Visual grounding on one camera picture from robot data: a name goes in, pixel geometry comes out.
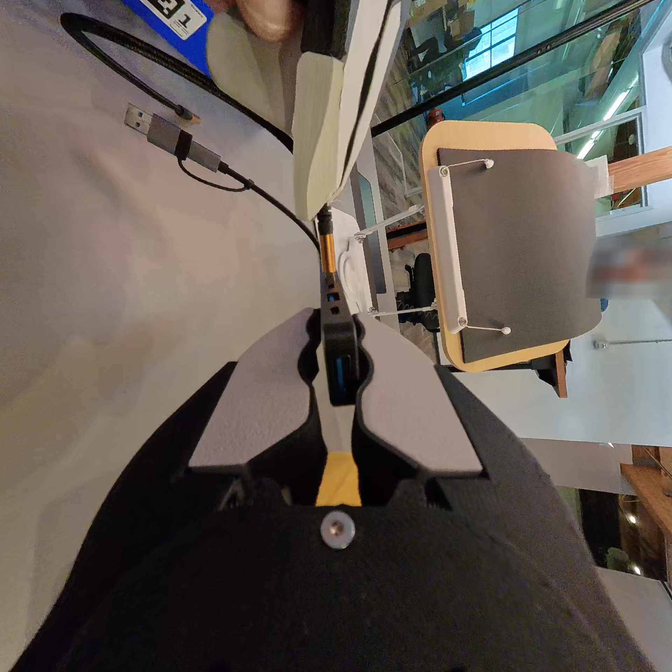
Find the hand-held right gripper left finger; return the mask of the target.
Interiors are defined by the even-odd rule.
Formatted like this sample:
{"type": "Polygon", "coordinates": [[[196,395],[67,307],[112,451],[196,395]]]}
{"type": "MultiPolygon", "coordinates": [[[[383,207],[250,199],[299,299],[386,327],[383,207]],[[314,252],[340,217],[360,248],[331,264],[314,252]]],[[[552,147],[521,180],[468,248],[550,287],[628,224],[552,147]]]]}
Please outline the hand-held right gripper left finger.
{"type": "Polygon", "coordinates": [[[319,311],[305,308],[248,348],[197,441],[191,470],[303,473],[322,463],[313,386],[319,327],[319,311]]]}

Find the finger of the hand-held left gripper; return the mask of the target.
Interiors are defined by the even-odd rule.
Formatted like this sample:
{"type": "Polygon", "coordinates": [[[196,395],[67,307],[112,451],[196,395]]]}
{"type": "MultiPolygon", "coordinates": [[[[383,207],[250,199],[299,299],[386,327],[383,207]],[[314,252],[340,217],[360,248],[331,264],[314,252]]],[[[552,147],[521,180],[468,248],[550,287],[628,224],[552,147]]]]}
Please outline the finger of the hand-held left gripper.
{"type": "Polygon", "coordinates": [[[349,143],[389,3],[350,1],[344,55],[305,52],[298,61],[292,138],[294,200],[302,220],[332,202],[349,176],[349,143]]]}
{"type": "Polygon", "coordinates": [[[365,85],[360,97],[356,125],[348,148],[348,174],[354,168],[365,136],[370,128],[375,108],[383,85],[391,68],[391,63],[399,46],[400,33],[405,24],[405,2],[390,1],[380,37],[374,45],[370,66],[365,76],[365,85]]]}

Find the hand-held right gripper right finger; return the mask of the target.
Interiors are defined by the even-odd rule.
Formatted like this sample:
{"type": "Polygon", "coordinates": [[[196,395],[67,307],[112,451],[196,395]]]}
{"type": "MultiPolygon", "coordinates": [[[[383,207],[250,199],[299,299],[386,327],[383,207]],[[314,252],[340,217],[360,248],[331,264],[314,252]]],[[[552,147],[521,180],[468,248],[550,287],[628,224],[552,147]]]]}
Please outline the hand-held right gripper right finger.
{"type": "Polygon", "coordinates": [[[430,359],[398,331],[357,315],[368,365],[357,391],[365,434],[412,468],[472,477],[483,465],[430,359]]]}

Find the grey usb hub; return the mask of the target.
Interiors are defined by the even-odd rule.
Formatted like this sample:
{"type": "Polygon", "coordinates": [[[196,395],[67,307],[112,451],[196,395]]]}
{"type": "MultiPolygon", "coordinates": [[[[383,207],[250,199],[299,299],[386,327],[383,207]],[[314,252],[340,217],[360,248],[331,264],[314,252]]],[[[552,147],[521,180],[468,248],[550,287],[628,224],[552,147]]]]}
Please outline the grey usb hub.
{"type": "Polygon", "coordinates": [[[327,386],[335,407],[354,405],[362,382],[359,332],[338,275],[321,277],[321,334],[327,386]]]}

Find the black usb cable gold plugs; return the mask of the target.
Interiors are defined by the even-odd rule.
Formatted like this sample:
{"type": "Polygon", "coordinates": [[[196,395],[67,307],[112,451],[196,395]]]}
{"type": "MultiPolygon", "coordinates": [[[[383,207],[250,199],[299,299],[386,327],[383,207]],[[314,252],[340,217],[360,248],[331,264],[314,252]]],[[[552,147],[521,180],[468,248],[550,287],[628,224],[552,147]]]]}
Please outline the black usb cable gold plugs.
{"type": "MultiPolygon", "coordinates": [[[[171,110],[183,122],[197,122],[196,114],[188,108],[176,104],[158,93],[155,89],[144,83],[136,75],[123,67],[120,63],[115,61],[110,55],[104,52],[95,42],[93,42],[89,35],[102,38],[108,42],[114,43],[140,55],[147,60],[158,64],[165,70],[172,72],[179,78],[188,81],[197,88],[205,91],[209,95],[227,103],[234,109],[240,111],[244,116],[254,121],[258,126],[267,130],[273,137],[281,141],[281,144],[292,151],[292,144],[286,134],[274,129],[268,122],[261,119],[256,113],[248,110],[246,107],[236,102],[233,98],[220,91],[214,80],[211,80],[205,74],[201,73],[192,66],[175,58],[174,56],[162,51],[155,45],[147,43],[140,38],[137,38],[128,32],[111,26],[108,23],[93,19],[86,15],[79,13],[65,12],[60,16],[61,27],[64,31],[80,46],[83,46],[88,53],[96,57],[106,67],[116,72],[143,93],[153,98],[155,101],[171,110]]],[[[336,270],[335,263],[335,247],[333,239],[333,220],[332,213],[329,206],[323,206],[317,214],[317,234],[315,234],[320,249],[318,254],[321,261],[322,272],[334,272],[336,270]]]]}

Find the person's left hand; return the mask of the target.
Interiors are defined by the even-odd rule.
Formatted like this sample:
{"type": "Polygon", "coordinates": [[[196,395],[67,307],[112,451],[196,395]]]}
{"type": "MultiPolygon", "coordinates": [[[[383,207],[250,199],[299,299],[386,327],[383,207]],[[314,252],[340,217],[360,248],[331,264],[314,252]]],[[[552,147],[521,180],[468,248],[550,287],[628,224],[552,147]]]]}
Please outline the person's left hand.
{"type": "Polygon", "coordinates": [[[299,1],[235,1],[248,28],[266,42],[289,39],[300,27],[305,7],[299,1]]]}

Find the yellow board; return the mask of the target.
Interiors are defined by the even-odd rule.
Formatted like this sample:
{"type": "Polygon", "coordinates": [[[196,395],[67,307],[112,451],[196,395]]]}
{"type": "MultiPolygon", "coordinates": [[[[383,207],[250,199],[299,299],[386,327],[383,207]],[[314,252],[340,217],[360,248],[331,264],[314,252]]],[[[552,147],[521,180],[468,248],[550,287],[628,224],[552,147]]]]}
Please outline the yellow board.
{"type": "Polygon", "coordinates": [[[349,452],[328,454],[318,490],[316,507],[361,507],[359,474],[356,462],[349,452]]]}

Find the blue plastic bin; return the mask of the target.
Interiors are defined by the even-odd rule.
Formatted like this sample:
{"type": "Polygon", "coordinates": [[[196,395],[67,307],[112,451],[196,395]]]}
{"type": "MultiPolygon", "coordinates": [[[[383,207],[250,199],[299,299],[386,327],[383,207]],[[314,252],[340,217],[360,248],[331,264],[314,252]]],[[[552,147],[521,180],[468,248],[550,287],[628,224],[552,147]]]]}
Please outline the blue plastic bin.
{"type": "Polygon", "coordinates": [[[180,55],[206,76],[206,42],[213,10],[204,1],[122,1],[180,55]]]}

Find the black office chair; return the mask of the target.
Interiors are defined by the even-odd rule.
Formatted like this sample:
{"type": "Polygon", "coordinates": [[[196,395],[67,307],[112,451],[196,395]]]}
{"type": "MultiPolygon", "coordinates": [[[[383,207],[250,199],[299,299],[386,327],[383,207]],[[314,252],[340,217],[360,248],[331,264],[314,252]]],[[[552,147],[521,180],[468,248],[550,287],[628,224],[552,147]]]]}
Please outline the black office chair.
{"type": "Polygon", "coordinates": [[[405,266],[410,280],[410,287],[405,299],[405,309],[416,308],[414,313],[408,313],[408,321],[421,324],[431,333],[440,331],[438,311],[433,308],[436,293],[433,280],[432,257],[429,253],[420,253],[416,256],[414,265],[405,266]]]}

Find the wooden board with black mat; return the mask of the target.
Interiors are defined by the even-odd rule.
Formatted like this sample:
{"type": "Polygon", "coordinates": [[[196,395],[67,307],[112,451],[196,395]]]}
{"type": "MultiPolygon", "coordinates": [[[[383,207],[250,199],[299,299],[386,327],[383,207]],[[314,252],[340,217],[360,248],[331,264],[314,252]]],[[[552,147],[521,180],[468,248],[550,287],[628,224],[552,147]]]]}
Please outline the wooden board with black mat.
{"type": "Polygon", "coordinates": [[[419,166],[443,352],[478,373],[555,355],[601,321],[588,297],[593,175],[533,123],[443,121],[419,166]]]}

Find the wooden post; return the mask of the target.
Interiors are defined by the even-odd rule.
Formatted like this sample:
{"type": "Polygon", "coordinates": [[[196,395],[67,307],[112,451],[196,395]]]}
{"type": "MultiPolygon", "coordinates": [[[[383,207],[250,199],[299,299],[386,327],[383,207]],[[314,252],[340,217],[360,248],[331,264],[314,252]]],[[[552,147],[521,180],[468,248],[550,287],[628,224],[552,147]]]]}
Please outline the wooden post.
{"type": "Polygon", "coordinates": [[[671,151],[668,146],[608,164],[610,194],[671,179],[671,151]]]}

